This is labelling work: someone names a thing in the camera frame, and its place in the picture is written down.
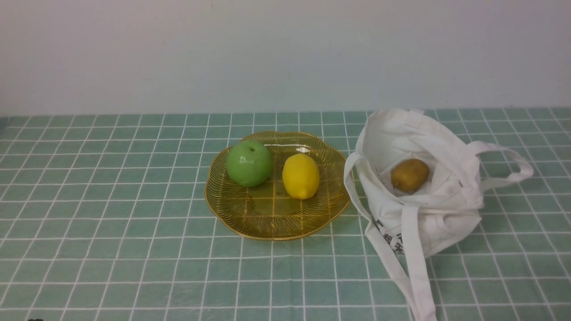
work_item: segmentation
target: green checkered tablecloth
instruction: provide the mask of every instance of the green checkered tablecloth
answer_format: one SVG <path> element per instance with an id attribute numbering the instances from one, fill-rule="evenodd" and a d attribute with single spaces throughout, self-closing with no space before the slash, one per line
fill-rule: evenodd
<path id="1" fill-rule="evenodd" d="M 439 320 L 569 320 L 571 109 L 427 110 L 536 173 L 485 196 L 481 224 L 428 259 Z M 204 201 L 215 155 L 305 131 L 345 155 L 365 111 L 0 120 L 0 320 L 410 320 L 349 207 L 316 235 L 244 239 Z M 514 164 L 482 155 L 483 176 Z"/>

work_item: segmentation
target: white grid line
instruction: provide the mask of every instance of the white grid line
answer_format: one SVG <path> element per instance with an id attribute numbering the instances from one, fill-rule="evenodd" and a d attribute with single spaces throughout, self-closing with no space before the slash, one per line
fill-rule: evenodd
<path id="1" fill-rule="evenodd" d="M 184 117 L 184 123 L 185 123 L 185 124 L 186 124 L 187 120 L 188 120 L 188 115 L 186 115 L 186 116 Z M 178 155 L 179 155 L 179 154 L 177 153 L 177 154 L 176 154 L 176 157 L 175 157 L 175 161 L 174 161 L 175 164 L 176 164 L 176 160 L 177 160 L 177 158 L 178 158 Z M 197 171 L 196 171 L 195 178 L 194 178 L 194 181 L 197 181 L 197 180 L 198 180 L 198 172 L 199 172 L 199 171 L 197 170 Z M 169 180 L 172 180 L 172 175 L 173 175 L 173 173 L 174 173 L 174 169 L 171 170 L 171 176 L 170 176 L 170 179 L 169 179 Z M 194 184 L 194 185 L 192 186 L 192 194 L 191 194 L 191 197 L 194 195 L 195 189 L 196 189 L 196 184 Z M 186 220 L 184 221 L 184 227 L 183 227 L 183 232 L 182 232 L 183 238 L 180 240 L 180 246 L 179 246 L 179 251 L 178 251 L 178 257 L 177 257 L 177 260 L 176 260 L 176 263 L 175 263 L 175 269 L 174 269 L 174 271 L 173 271 L 173 273 L 172 273 L 172 285 L 171 285 L 171 290 L 168 292 L 167 311 L 164 313 L 164 321 L 167 321 L 168 309 L 171 307 L 172 292 L 173 292 L 174 287 L 175 287 L 176 273 L 177 273 L 177 270 L 178 270 L 178 265 L 179 265 L 179 263 L 180 263 L 180 256 L 181 256 L 181 254 L 182 254 L 182 248 L 183 248 L 183 246 L 184 246 L 184 236 L 186 235 L 186 227 L 187 227 L 187 225 L 188 225 L 188 219 L 189 219 L 189 217 L 190 217 L 190 210 L 191 210 L 191 208 L 192 208 L 192 201 L 191 201 L 190 204 L 189 204 L 189 207 L 188 207 L 188 211 L 189 211 L 189 212 L 187 213 Z M 161 215 L 162 215 L 163 209 L 164 209 L 164 200 L 163 200 L 163 203 L 161 204 L 161 207 L 160 207 L 160 214 L 161 214 Z"/>
<path id="2" fill-rule="evenodd" d="M 120 238 L 119 241 L 119 246 L 117 247 L 117 253 L 115 254 L 115 258 L 112 260 L 112 264 L 111 264 L 111 269 L 109 270 L 109 276 L 107 277 L 107 282 L 105 284 L 105 288 L 103 289 L 103 294 L 101 295 L 101 300 L 99 301 L 99 307 L 97 309 L 97 313 L 95 314 L 95 319 L 97 320 L 97 317 L 99 316 L 99 313 L 101 312 L 102 306 L 103 306 L 103 300 L 105 299 L 105 295 L 107 295 L 107 290 L 109 289 L 109 284 L 111 281 L 111 277 L 113 275 L 113 270 L 115 269 L 115 265 L 117 263 L 117 259 L 119 258 L 119 254 L 121 252 L 121 247 L 123 246 L 123 241 L 125 240 L 125 236 L 127 235 L 127 229 L 129 227 L 129 224 L 131 223 L 131 217 L 133 216 L 133 213 L 135 211 L 135 204 L 133 204 L 133 208 L 131 209 L 131 212 L 129 213 L 129 217 L 127 218 L 127 223 L 125 224 L 125 229 L 123 230 L 123 235 Z"/>
<path id="3" fill-rule="evenodd" d="M 118 122 L 119 122 L 119 117 L 117 117 L 117 120 L 115 121 L 115 126 L 117 126 L 117 123 L 118 123 Z M 108 145 L 109 145 L 109 140 L 107 141 L 107 143 L 105 144 L 105 147 L 104 147 L 103 149 L 105 150 Z M 93 177 L 94 177 L 94 176 L 95 176 L 95 171 L 93 171 L 93 173 L 91 174 L 91 179 L 89 180 L 90 182 L 93 180 Z M 87 193 L 87 189 L 88 189 L 88 188 L 89 188 L 89 184 L 87 184 L 87 187 L 85 188 L 85 193 Z M 107 208 L 107 205 L 109 204 L 109 199 L 111 199 L 111 195 L 113 194 L 113 191 L 114 191 L 114 190 L 115 190 L 115 185 L 113 185 L 113 188 L 111 189 L 111 192 L 109 193 L 109 198 L 108 198 L 108 200 L 107 200 L 107 203 L 105 204 L 105 208 Z M 83 266 L 85 265 L 85 261 L 86 261 L 87 257 L 89 256 L 89 251 L 91 250 L 91 246 L 93 245 L 93 242 L 95 241 L 95 238 L 96 238 L 95 236 L 97 235 L 97 231 L 99 230 L 99 226 L 101 226 L 101 222 L 102 222 L 102 221 L 103 221 L 103 220 L 99 220 L 99 222 L 97 223 L 97 227 L 95 228 L 95 231 L 93 232 L 93 237 L 91 237 L 91 240 L 90 240 L 90 242 L 89 242 L 89 245 L 87 246 L 87 251 L 85 252 L 85 256 L 83 257 L 83 259 L 82 259 L 82 261 L 81 261 L 81 265 L 79 266 L 79 270 L 78 270 L 78 272 L 77 272 L 77 276 L 75 277 L 75 284 L 74 284 L 74 285 L 72 286 L 72 288 L 71 288 L 70 295 L 69 295 L 69 297 L 67 298 L 67 302 L 66 302 L 65 308 L 64 308 L 64 310 L 63 310 L 62 316 L 61 316 L 61 318 L 60 318 L 60 321 L 63 321 L 63 318 L 65 317 L 66 310 L 68 309 L 69 304 L 70 304 L 70 302 L 71 302 L 71 297 L 73 296 L 73 292 L 75 291 L 75 288 L 76 288 L 77 283 L 78 283 L 78 281 L 79 281 L 79 276 L 81 275 L 81 270 L 83 269 Z"/>
<path id="4" fill-rule="evenodd" d="M 154 147 L 152 148 L 153 151 L 155 150 L 157 143 L 158 143 L 158 141 L 155 141 L 155 145 L 154 145 Z M 149 166 L 149 165 L 151 164 L 151 162 L 152 162 L 152 155 L 153 155 L 153 153 L 151 153 L 151 157 L 149 157 L 149 159 L 148 159 L 148 164 L 147 164 L 147 166 Z M 148 173 L 148 169 L 145 171 L 144 176 L 147 176 L 147 173 Z M 139 189 L 139 192 L 138 192 L 138 194 L 137 194 L 137 198 L 139 198 L 139 195 L 140 195 L 140 193 L 141 193 L 141 190 L 142 190 L 142 185 L 141 185 L 141 188 Z M 165 198 L 166 198 L 166 196 L 167 196 L 167 191 L 168 191 L 168 188 L 165 189 L 165 191 L 164 191 L 164 197 L 165 197 Z M 132 319 L 132 318 L 133 318 L 133 314 L 135 313 L 135 308 L 137 307 L 137 300 L 139 299 L 139 294 L 140 294 L 141 285 L 142 285 L 143 278 L 144 278 L 144 273 L 145 273 L 145 270 L 146 270 L 146 268 L 147 268 L 148 259 L 149 259 L 149 257 L 151 256 L 152 245 L 155 243 L 156 229 L 157 229 L 158 227 L 159 227 L 159 220 L 156 220 L 156 222 L 155 222 L 155 228 L 154 228 L 154 231 L 152 232 L 151 243 L 149 244 L 148 250 L 147 250 L 147 258 L 146 258 L 146 260 L 143 262 L 143 271 L 141 272 L 141 277 L 140 277 L 140 279 L 139 279 L 139 286 L 137 287 L 137 292 L 136 292 L 136 294 L 135 294 L 135 300 L 133 301 L 133 307 L 132 307 L 132 309 L 131 309 L 131 315 L 129 316 L 129 319 Z"/>

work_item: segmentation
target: plate rim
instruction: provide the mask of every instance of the plate rim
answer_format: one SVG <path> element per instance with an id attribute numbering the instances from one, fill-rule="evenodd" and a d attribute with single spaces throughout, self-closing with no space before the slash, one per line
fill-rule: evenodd
<path id="1" fill-rule="evenodd" d="M 328 145 L 327 143 L 325 143 L 324 140 L 322 140 L 321 138 L 319 138 L 319 137 L 317 137 L 317 136 L 315 136 L 315 135 L 313 135 L 313 134 L 304 133 L 304 132 L 302 132 L 302 131 L 273 131 L 273 130 L 264 130 L 264 131 L 259 131 L 259 132 L 256 132 L 256 133 L 252 133 L 252 134 L 250 134 L 250 135 L 248 135 L 248 136 L 245 136 L 244 138 L 242 138 L 242 139 L 240 140 L 240 142 L 246 140 L 248 137 L 250 137 L 250 136 L 252 136 L 252 135 L 255 135 L 255 134 L 264 134 L 264 133 L 267 133 L 267 134 L 268 134 L 268 133 L 278 133 L 278 134 L 283 134 L 283 135 L 285 135 L 285 134 L 303 134 L 303 135 L 305 135 L 305 136 L 309 136 L 309 137 L 312 137 L 312 138 L 316 138 L 316 139 L 318 139 L 319 141 L 321 141 L 321 143 L 322 143 L 323 145 L 325 145 L 326 148 L 335 151 L 336 153 L 338 153 L 338 154 L 345 160 L 345 162 L 347 161 L 347 157 L 345 157 L 345 155 L 343 155 L 343 153 L 341 153 L 341 152 L 338 151 L 337 149 L 335 149 L 335 148 L 331 147 L 330 145 Z M 228 147 L 224 148 L 222 151 L 220 151 L 220 152 L 216 155 L 216 157 L 214 158 L 214 160 L 213 160 L 212 162 L 214 163 L 214 161 L 215 161 L 218 157 L 220 157 L 220 155 L 222 155 L 222 153 L 224 153 L 225 151 L 229 150 L 230 148 L 232 148 L 232 147 L 228 146 Z M 323 225 L 321 225 L 319 228 L 316 228 L 316 229 L 314 229 L 314 230 L 312 230 L 312 231 L 310 231 L 310 232 L 307 232 L 307 233 L 301 234 L 301 235 L 296 235 L 296 236 L 288 236 L 288 237 L 284 237 L 284 238 L 261 238 L 261 237 L 258 237 L 258 236 L 247 235 L 247 234 L 244 234 L 244 233 L 241 233 L 241 232 L 236 231 L 234 228 L 230 227 L 230 226 L 220 217 L 220 215 L 218 215 L 218 213 L 217 213 L 216 211 L 214 211 L 214 210 L 212 209 L 212 206 L 210 205 L 210 201 L 208 200 L 208 193 L 207 193 L 207 191 L 208 191 L 208 185 L 210 184 L 211 171 L 212 171 L 212 163 L 210 164 L 210 166 L 209 166 L 209 168 L 208 168 L 208 177 L 206 178 L 206 184 L 204 185 L 204 200 L 206 201 L 206 205 L 208 206 L 208 208 L 210 209 L 210 211 L 218 218 L 218 220 L 221 221 L 222 224 L 224 224 L 224 226 L 226 226 L 226 227 L 227 227 L 229 230 L 231 230 L 232 232 L 234 232 L 234 233 L 236 233 L 236 234 L 238 234 L 238 235 L 240 235 L 240 236 L 243 236 L 243 237 L 245 237 L 245 238 L 248 238 L 248 239 L 266 240 L 266 241 L 275 241 L 275 240 L 276 240 L 276 241 L 286 241 L 286 240 L 297 240 L 297 239 L 305 238 L 306 236 L 310 236 L 310 235 L 312 235 L 312 234 L 315 234 L 315 233 L 319 232 L 319 231 L 322 230 L 325 226 L 329 225 L 334 219 L 336 219 L 337 217 L 339 217 L 339 215 L 341 215 L 341 213 L 347 209 L 347 207 L 349 206 L 349 203 L 350 203 L 350 201 L 351 201 L 351 200 L 348 198 L 347 201 L 346 201 L 346 203 L 345 203 L 345 205 L 344 205 L 335 215 L 333 215 L 333 216 L 331 217 L 331 219 L 329 219 L 327 222 L 323 223 Z"/>

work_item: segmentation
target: white wall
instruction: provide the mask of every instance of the white wall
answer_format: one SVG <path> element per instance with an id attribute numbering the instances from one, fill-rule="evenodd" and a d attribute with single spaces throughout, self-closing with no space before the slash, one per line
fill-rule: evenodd
<path id="1" fill-rule="evenodd" d="M 0 114 L 571 106 L 571 0 L 1 0 Z"/>

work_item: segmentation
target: canvas bag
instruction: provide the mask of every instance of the canvas bag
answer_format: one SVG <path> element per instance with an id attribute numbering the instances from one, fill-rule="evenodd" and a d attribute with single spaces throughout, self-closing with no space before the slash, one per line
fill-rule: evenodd
<path id="1" fill-rule="evenodd" d="M 507 178 L 480 178 L 478 154 L 502 151 L 520 172 Z M 391 170 L 418 158 L 431 173 L 414 194 L 394 190 Z M 351 176 L 356 167 L 371 213 L 362 205 Z M 425 258 L 464 239 L 480 222 L 483 192 L 533 174 L 517 152 L 480 141 L 464 143 L 422 111 L 389 109 L 373 113 L 355 152 L 345 163 L 344 183 L 358 212 L 369 221 L 365 235 L 387 273 L 404 294 L 417 321 L 436 320 Z M 403 252 L 408 275 L 395 252 Z"/>

